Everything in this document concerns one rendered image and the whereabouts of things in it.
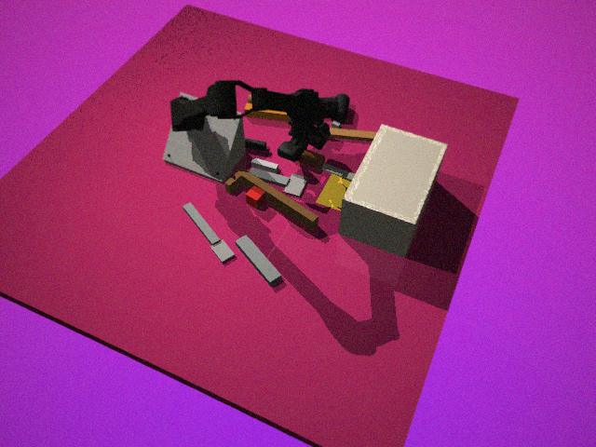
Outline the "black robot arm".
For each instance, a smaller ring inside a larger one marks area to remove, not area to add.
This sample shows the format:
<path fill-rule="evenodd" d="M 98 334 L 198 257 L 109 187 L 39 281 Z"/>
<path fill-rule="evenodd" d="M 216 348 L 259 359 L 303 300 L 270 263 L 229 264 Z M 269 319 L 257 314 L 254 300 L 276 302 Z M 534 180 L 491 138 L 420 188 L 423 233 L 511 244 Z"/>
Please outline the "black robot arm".
<path fill-rule="evenodd" d="M 236 86 L 251 92 L 252 108 L 243 115 L 237 115 Z M 218 119 L 240 119 L 253 111 L 283 112 L 295 123 L 304 124 L 322 118 L 338 118 L 338 97 L 319 98 L 313 89 L 301 88 L 292 94 L 267 91 L 267 88 L 252 88 L 241 80 L 218 80 L 208 87 L 207 96 L 190 101 L 182 95 L 169 101 L 172 131 L 203 130 L 206 116 Z M 329 124 L 311 124 L 304 131 L 302 143 L 321 150 L 331 132 Z"/>

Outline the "orange rod with dark cylindrical end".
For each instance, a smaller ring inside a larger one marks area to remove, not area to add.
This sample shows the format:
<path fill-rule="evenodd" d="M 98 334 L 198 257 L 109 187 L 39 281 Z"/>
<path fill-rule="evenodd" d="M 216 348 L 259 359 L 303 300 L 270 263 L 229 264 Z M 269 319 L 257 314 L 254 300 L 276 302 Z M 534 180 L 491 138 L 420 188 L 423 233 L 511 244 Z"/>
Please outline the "orange rod with dark cylindrical end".
<path fill-rule="evenodd" d="M 349 100 L 349 97 L 345 94 L 338 94 L 335 97 L 338 97 L 338 103 L 339 103 L 338 118 L 331 118 L 331 120 L 332 120 L 332 122 L 336 121 L 336 122 L 343 124 L 343 123 L 345 123 L 345 120 L 346 120 L 350 100 Z M 251 95 L 249 95 L 248 103 L 252 103 Z"/>

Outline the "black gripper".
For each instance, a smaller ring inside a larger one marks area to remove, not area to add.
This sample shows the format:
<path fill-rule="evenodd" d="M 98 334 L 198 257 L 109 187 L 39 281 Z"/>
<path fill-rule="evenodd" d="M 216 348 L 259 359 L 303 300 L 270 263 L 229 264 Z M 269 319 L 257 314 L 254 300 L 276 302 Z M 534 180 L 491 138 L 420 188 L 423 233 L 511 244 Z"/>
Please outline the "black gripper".
<path fill-rule="evenodd" d="M 319 121 L 309 121 L 304 124 L 298 124 L 293 122 L 291 119 L 289 125 L 291 130 L 289 135 L 292 136 L 289 142 L 283 142 L 278 148 L 278 156 L 288 159 L 292 162 L 296 162 L 301 159 L 302 153 L 307 149 L 308 143 L 304 145 L 302 143 L 303 133 L 311 128 L 311 124 L 321 125 L 324 123 L 324 118 Z"/>

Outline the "black-handled metal rod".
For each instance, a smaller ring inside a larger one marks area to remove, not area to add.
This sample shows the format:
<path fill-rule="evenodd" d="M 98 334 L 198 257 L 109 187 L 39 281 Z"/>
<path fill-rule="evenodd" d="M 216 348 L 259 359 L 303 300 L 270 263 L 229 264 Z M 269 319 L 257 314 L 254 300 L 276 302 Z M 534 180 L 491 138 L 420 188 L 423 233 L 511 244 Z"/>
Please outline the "black-handled metal rod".
<path fill-rule="evenodd" d="M 247 138 L 245 138 L 245 144 L 246 144 L 246 148 L 251 148 L 251 149 L 256 149 L 256 150 L 261 150 L 261 151 L 265 151 L 265 148 L 266 148 L 266 142 L 256 141 L 256 140 L 247 139 Z"/>

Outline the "red cube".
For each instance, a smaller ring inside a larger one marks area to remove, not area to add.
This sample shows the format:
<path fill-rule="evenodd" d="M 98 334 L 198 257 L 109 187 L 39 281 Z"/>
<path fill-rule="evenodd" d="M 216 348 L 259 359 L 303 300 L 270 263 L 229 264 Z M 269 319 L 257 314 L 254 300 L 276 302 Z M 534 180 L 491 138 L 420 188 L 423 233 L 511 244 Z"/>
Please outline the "red cube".
<path fill-rule="evenodd" d="M 265 191 L 256 187 L 255 185 L 246 194 L 246 203 L 257 210 L 265 203 L 265 201 Z"/>

